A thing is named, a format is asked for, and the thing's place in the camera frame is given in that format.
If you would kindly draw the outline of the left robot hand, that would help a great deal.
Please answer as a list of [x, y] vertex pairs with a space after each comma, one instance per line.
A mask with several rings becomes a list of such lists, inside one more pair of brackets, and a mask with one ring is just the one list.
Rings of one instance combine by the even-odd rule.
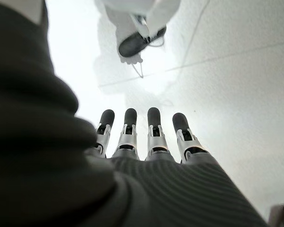
[[0, 0], [0, 227], [266, 226], [205, 150], [99, 157], [47, 33], [43, 0]]

